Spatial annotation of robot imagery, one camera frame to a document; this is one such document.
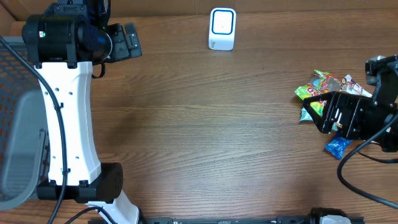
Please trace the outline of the beige brown cookie bag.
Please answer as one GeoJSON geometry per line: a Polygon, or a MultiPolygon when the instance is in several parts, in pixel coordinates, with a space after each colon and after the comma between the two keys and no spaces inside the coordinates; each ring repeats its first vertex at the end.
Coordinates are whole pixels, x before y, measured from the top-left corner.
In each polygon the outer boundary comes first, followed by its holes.
{"type": "Polygon", "coordinates": [[[372,97],[372,94],[367,92],[360,84],[358,84],[354,79],[352,79],[351,75],[346,75],[342,81],[342,86],[340,91],[353,94],[360,95],[365,97],[372,97]]]}

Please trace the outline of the Haribo gummy worms bag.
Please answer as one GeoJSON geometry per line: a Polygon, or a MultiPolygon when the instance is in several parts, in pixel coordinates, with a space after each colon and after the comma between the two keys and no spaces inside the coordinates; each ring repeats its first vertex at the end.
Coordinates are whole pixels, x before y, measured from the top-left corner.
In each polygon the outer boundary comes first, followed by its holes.
{"type": "MultiPolygon", "coordinates": [[[[341,81],[328,72],[314,70],[314,77],[312,77],[307,84],[300,86],[295,90],[295,94],[301,99],[318,96],[330,91],[340,91],[342,86],[341,81]]],[[[323,107],[326,101],[318,101],[310,103],[310,106],[322,116],[323,107]]]]}

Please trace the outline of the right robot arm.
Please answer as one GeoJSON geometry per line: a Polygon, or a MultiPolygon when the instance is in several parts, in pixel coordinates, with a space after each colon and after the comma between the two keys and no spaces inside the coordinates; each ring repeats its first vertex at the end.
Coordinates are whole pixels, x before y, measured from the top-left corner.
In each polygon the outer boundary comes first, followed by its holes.
{"type": "Polygon", "coordinates": [[[377,105],[371,98],[332,91],[303,100],[319,132],[328,134],[340,125],[349,140],[374,141],[384,152],[397,151],[397,105],[377,105]]]}

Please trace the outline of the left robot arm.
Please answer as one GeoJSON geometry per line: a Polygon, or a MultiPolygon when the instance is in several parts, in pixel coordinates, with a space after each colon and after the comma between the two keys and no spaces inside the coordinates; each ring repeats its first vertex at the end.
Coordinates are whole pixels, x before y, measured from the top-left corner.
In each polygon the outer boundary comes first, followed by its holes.
{"type": "Polygon", "coordinates": [[[32,71],[45,104],[50,143],[41,200],[74,200],[106,223],[141,223],[140,210],[123,191],[123,168],[101,162],[91,118],[93,68],[140,57],[133,25],[110,24],[109,1],[58,1],[29,16],[22,29],[32,71]]]}

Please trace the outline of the mint green wipes pack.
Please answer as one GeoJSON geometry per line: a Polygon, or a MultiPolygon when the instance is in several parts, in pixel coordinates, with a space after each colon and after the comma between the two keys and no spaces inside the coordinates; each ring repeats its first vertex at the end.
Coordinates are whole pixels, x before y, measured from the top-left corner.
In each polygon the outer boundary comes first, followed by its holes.
{"type": "MultiPolygon", "coordinates": [[[[310,114],[307,112],[307,110],[305,108],[302,108],[302,110],[301,110],[300,121],[313,121],[312,117],[310,116],[310,114]]],[[[334,124],[332,126],[332,130],[337,131],[338,130],[337,125],[334,124]]]]}

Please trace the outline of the blue Oreo cookie pack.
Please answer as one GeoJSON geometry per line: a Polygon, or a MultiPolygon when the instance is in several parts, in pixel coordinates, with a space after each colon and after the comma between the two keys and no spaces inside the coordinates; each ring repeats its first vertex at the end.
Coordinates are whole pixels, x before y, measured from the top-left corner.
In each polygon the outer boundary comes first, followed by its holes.
{"type": "Polygon", "coordinates": [[[325,146],[325,150],[329,152],[335,159],[342,159],[345,149],[353,142],[353,140],[345,139],[341,131],[338,131],[333,139],[325,146]]]}

